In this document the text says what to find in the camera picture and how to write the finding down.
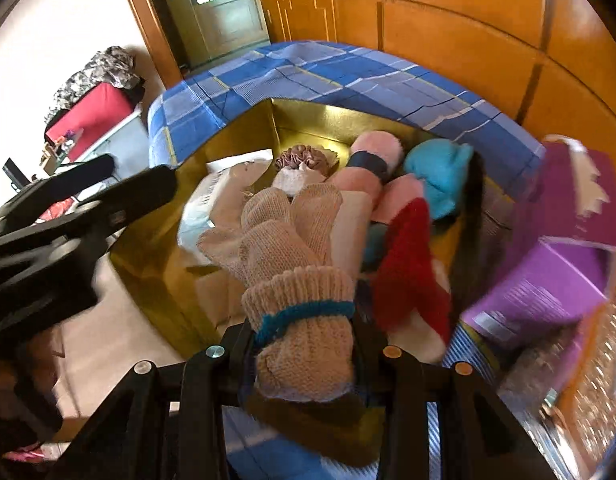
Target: camouflage clothing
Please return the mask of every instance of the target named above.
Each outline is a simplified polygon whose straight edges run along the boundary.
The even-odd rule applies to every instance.
[[[133,72],[134,58],[120,46],[110,46],[96,53],[86,66],[73,74],[57,92],[46,114],[46,124],[59,110],[70,110],[84,94],[99,83],[110,83],[116,88],[128,90],[137,86],[141,79]]]

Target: purple bag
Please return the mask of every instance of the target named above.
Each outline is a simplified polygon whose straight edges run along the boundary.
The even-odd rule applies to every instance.
[[[579,141],[545,143],[495,285],[462,314],[505,349],[581,320],[606,300],[616,258],[616,174],[610,158]]]

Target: blue plaid bedsheet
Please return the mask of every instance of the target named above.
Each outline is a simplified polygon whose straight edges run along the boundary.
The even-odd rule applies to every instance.
[[[482,252],[501,250],[512,202],[538,167],[543,147],[521,126],[462,86],[405,59],[323,41],[257,48],[164,92],[148,113],[150,165],[181,164],[248,108],[293,98],[350,108],[419,126],[482,155],[487,183]],[[463,360],[493,383],[498,363],[458,326],[443,365]],[[430,478],[440,478],[437,410],[428,405]],[[243,480],[374,479],[376,465],[352,470],[284,439],[237,408],[224,408],[227,455]]]
[[[468,142],[511,196],[542,155],[515,121],[427,68],[368,48],[299,41],[256,48],[164,92],[148,111],[150,165],[182,163],[235,117],[275,97],[359,110]]]

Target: barcode label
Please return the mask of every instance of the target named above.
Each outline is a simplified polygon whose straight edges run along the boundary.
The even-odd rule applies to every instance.
[[[502,325],[499,321],[493,318],[488,312],[480,312],[474,317],[475,324],[482,327],[493,338],[499,341],[508,341],[515,333],[511,329]]]

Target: brown scrunchie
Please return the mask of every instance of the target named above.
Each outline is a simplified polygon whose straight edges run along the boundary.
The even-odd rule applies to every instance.
[[[275,168],[281,170],[288,167],[298,170],[302,162],[305,162],[306,166],[311,170],[317,170],[323,176],[328,176],[328,160],[326,156],[319,150],[304,144],[296,144],[282,152],[275,160]]]

